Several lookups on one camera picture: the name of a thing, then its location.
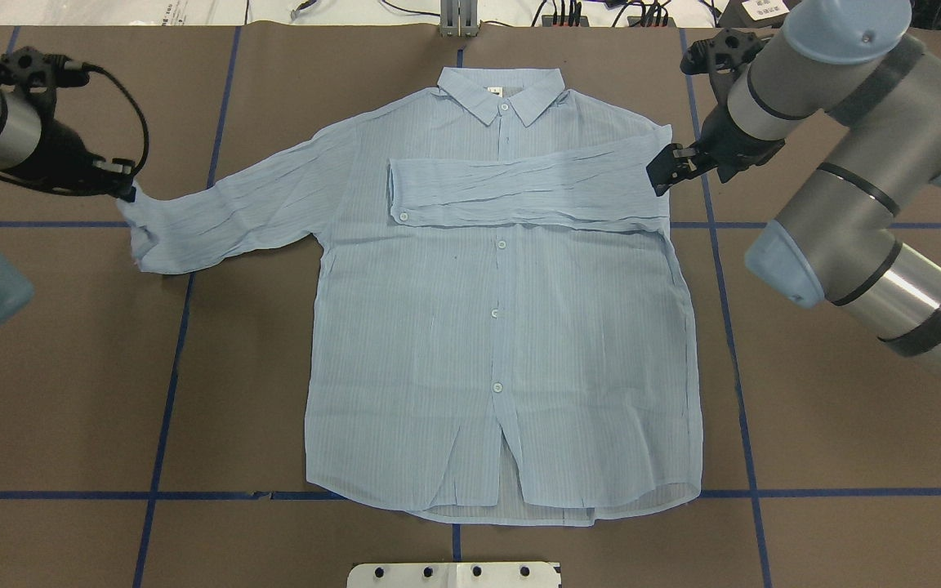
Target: shirt collar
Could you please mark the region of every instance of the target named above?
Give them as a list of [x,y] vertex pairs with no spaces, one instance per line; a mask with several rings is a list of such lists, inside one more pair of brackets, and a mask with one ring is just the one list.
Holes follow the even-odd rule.
[[[486,87],[519,87],[508,98],[496,96]],[[441,70],[438,88],[466,108],[482,123],[492,124],[500,103],[508,100],[522,124],[530,126],[564,92],[564,79],[557,69],[468,69]]]

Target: blue tape line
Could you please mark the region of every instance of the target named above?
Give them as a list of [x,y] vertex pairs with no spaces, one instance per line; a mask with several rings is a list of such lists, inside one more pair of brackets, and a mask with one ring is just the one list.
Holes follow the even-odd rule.
[[892,223],[893,229],[941,229],[941,223]]
[[709,229],[716,227],[720,229],[763,229],[768,223],[737,222],[710,222],[709,220],[675,220],[670,223],[670,228],[675,229]]
[[124,220],[0,220],[0,228],[127,228]]
[[[751,490],[703,490],[701,499],[760,498],[842,498],[885,496],[891,498],[912,496],[941,496],[941,487],[933,488],[759,488]],[[152,492],[141,491],[74,491],[74,490],[0,490],[0,500],[147,500]],[[176,491],[156,492],[156,501],[203,500],[232,502],[248,500],[273,501],[344,501],[347,498],[335,492],[218,492]],[[454,543],[454,555],[459,554],[459,539]]]
[[[213,186],[216,178],[216,163],[220,157],[220,144],[224,139],[224,123],[227,120],[227,105],[231,97],[231,83],[234,81],[234,64],[239,56],[239,40],[242,38],[242,27],[234,27],[234,36],[231,40],[231,57],[227,64],[227,78],[224,81],[224,96],[221,98],[220,117],[216,122],[216,138],[213,139],[212,159],[209,160],[209,173],[206,177],[206,189]],[[154,525],[154,505],[157,502],[159,481],[162,477],[162,462],[165,461],[165,447],[169,438],[169,424],[172,421],[172,406],[176,401],[176,383],[180,380],[180,356],[184,350],[184,340],[187,337],[187,323],[191,310],[191,292],[194,290],[194,273],[188,275],[187,291],[184,294],[184,309],[180,315],[180,332],[176,335],[176,352],[172,357],[172,372],[169,375],[169,390],[165,397],[165,409],[162,414],[162,428],[159,431],[158,450],[154,454],[154,469],[150,480],[150,496],[147,498],[145,512],[145,526],[140,535],[140,548],[137,551],[136,569],[133,573],[133,588],[139,588],[143,581],[143,570],[147,561],[147,546],[150,544],[150,529]]]
[[[703,183],[704,190],[710,189],[710,183],[707,181],[706,177],[702,178],[702,183]],[[710,198],[708,194],[706,193],[706,191],[705,193],[703,193],[703,198],[705,198],[705,200],[709,200]],[[709,224],[709,227],[714,227],[717,229],[763,229],[765,225],[768,224],[768,223],[736,222],[735,220],[713,220],[712,216],[708,215],[707,217],[708,219],[710,219],[709,222],[707,223]]]
[[[688,39],[684,29],[677,29],[680,35],[680,49],[688,50]],[[695,89],[692,87],[692,78],[686,75],[685,85],[688,88],[688,104],[692,114],[692,131],[695,138],[699,138],[699,116],[695,105]],[[717,238],[716,218],[714,217],[713,201],[710,198],[710,182],[703,174],[702,200],[706,204],[707,222],[710,224],[710,245],[714,254],[714,269],[717,271],[717,291],[721,300],[721,315],[725,320],[725,341],[728,343],[729,353],[732,357],[732,371],[735,375],[735,394],[739,404],[739,433],[743,439],[743,457],[747,463],[747,482],[750,484],[751,507],[754,510],[754,533],[757,536],[757,552],[761,564],[761,577],[765,588],[772,588],[772,570],[769,568],[769,547],[765,540],[765,522],[761,518],[761,499],[757,494],[757,476],[754,471],[754,454],[751,450],[750,427],[747,424],[747,403],[743,399],[743,379],[739,373],[739,357],[736,353],[735,335],[732,332],[732,314],[729,311],[728,292],[725,290],[725,269],[721,267],[720,243]]]
[[158,433],[158,449],[154,452],[154,468],[150,477],[150,492],[147,496],[145,525],[140,534],[140,548],[137,551],[136,570],[133,573],[133,587],[139,588],[143,581],[143,569],[147,560],[147,546],[150,544],[150,529],[154,523],[154,506],[158,500],[158,487],[162,479],[162,462],[165,461],[165,444],[169,438],[169,425],[172,423],[172,406],[176,401],[176,383],[180,380],[180,356],[187,337],[187,319],[190,316],[191,291],[194,290],[194,273],[187,276],[187,291],[184,294],[184,309],[180,315],[180,334],[176,336],[176,351],[172,356],[172,372],[169,375],[169,390],[165,395],[165,409],[162,413],[162,428]]
[[148,492],[0,490],[0,500],[146,500]]
[[761,498],[840,498],[865,496],[941,496],[941,488],[793,488],[759,490]]
[[10,36],[10,43],[7,44],[7,53],[12,53],[16,49],[16,39],[20,36],[20,27],[15,26]]
[[206,178],[206,189],[211,189],[216,183],[216,161],[220,159],[220,145],[224,141],[224,122],[227,120],[227,105],[231,101],[231,82],[234,81],[234,62],[239,57],[239,38],[242,37],[242,27],[234,27],[234,38],[231,41],[231,57],[227,66],[227,79],[224,81],[224,100],[220,104],[220,118],[216,120],[216,139],[212,144],[212,159],[209,160],[209,177]]
[[453,561],[463,561],[462,528],[459,523],[453,525]]
[[271,500],[347,500],[336,492],[272,492]]
[[750,498],[753,492],[748,490],[703,490],[699,498]]

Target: metal bracket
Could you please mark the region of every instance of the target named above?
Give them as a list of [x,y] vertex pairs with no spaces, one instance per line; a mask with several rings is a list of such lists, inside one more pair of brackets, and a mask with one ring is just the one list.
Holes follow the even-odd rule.
[[727,133],[734,127],[725,108],[729,91],[769,39],[770,36],[759,38],[754,33],[724,29],[714,38],[696,41],[685,51],[680,60],[680,71],[686,75],[708,75],[718,108],[703,122],[698,141],[687,149],[679,144],[669,144],[651,161],[649,179],[656,189],[656,196],[663,196],[677,182],[696,178],[714,168],[717,168],[721,182],[727,182],[736,172],[751,165],[767,163],[782,148],[782,141],[770,145],[761,141],[762,148],[765,148],[763,152],[737,150],[742,145],[732,141],[734,137],[728,137]]
[[560,588],[561,566],[550,562],[361,564],[347,588]]
[[442,37],[478,36],[478,0],[441,0]]

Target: black cable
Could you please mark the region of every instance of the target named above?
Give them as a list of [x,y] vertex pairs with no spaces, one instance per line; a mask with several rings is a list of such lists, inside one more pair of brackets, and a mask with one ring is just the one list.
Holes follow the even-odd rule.
[[294,10],[290,12],[290,18],[292,21],[296,21],[296,16],[299,16],[300,12],[304,11],[306,8],[313,7],[314,4],[317,3],[318,0],[304,0],[302,3],[300,3],[299,7],[294,8]]
[[717,29],[717,27],[720,26],[717,24],[717,19],[720,18],[721,11],[717,10],[717,6],[714,5],[714,0],[699,0],[699,3],[708,8],[710,16],[714,19],[714,29]]
[[138,163],[133,167],[133,171],[130,174],[130,176],[136,177],[136,175],[139,174],[141,170],[143,170],[145,163],[147,163],[147,154],[150,152],[150,136],[149,132],[147,131],[147,118],[143,114],[143,111],[140,110],[140,105],[137,104],[137,100],[133,97],[133,94],[131,94],[130,91],[126,89],[126,86],[124,86],[123,83],[118,80],[118,78],[112,75],[110,71],[93,64],[85,64],[83,70],[91,71],[94,74],[100,74],[102,77],[105,77],[114,83],[119,92],[121,92],[123,96],[126,96],[126,100],[133,107],[133,111],[137,113],[137,118],[140,119],[140,130],[143,133],[143,152],[140,154],[140,161],[138,161]]
[[934,29],[939,23],[939,12],[941,12],[941,0],[939,0],[939,7],[936,8],[934,12],[931,12],[931,29]]
[[530,27],[535,26],[535,23],[537,23],[537,20],[539,20],[539,14],[541,14],[542,8],[546,6],[546,3],[547,3],[548,1],[549,1],[549,3],[551,3],[551,4],[554,5],[554,18],[555,18],[555,21],[556,21],[556,19],[557,19],[557,2],[555,2],[555,0],[542,0],[542,2],[539,3],[539,8],[537,8],[537,14],[535,14],[535,16],[533,16],[533,23],[530,24]]
[[619,14],[616,15],[616,20],[612,21],[612,26],[619,24],[619,19],[623,17],[623,12],[627,11],[627,8],[634,7],[635,5],[645,5],[641,0],[630,0],[628,3],[623,4],[623,8],[620,8]]
[[407,12],[410,15],[438,16],[438,18],[441,18],[441,15],[438,14],[438,12],[410,11],[408,8],[396,7],[395,4],[391,4],[387,0],[380,0],[380,1],[388,5],[388,7],[394,8],[396,11]]
[[666,26],[670,21],[670,11],[667,10],[667,5],[673,2],[673,0],[666,0],[666,2],[658,5],[656,10],[656,26]]
[[530,24],[530,26],[535,26],[535,21],[539,20],[539,12],[542,12],[542,8],[545,6],[546,6],[546,0],[542,0],[542,2],[539,3],[539,8],[537,8],[537,14],[533,16],[533,23]]

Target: sticker label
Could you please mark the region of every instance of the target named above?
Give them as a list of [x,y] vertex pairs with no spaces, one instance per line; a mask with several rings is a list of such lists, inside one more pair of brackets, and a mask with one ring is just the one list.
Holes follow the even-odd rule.
[[743,8],[747,11],[747,15],[756,21],[785,15],[789,12],[783,0],[744,0]]
[[176,0],[165,5],[162,26],[182,26],[187,20],[187,0]]

